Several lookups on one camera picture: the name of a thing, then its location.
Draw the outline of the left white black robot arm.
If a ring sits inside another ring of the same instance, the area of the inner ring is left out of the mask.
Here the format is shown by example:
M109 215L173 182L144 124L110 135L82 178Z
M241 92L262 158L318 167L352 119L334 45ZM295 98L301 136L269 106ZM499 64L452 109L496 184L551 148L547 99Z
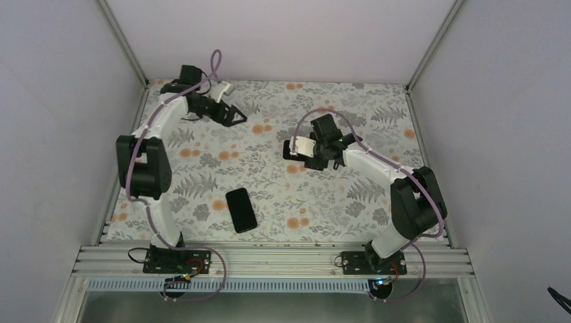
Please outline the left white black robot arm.
M187 265L181 231L176 227L167 192L172 184L172 168L165 141L188 114L207 117L225 127L243 123L247 117L222 97L231 88L227 81L214 82L214 74L184 65L174 81L160 90L158 107L146 123L130 135L116 140L119 181L131 202L145 207L153 232L151 245L164 248L160 262L172 273Z

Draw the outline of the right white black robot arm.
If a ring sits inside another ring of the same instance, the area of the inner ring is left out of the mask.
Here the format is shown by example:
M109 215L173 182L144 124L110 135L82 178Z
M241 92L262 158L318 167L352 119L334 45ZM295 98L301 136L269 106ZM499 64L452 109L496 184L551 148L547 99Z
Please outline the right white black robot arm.
M364 251L366 268L381 274L396 253L418 238L428 237L429 229L438 229L435 238L442 234L446 205L429 167L411 168L389 159L367 146L354 129L344 135L335 124L335 114L326 109L324 115L312 120L309 137L294 134L290 152L302 156L306 168L324 170L332 162L390 190L391 222L365 245Z

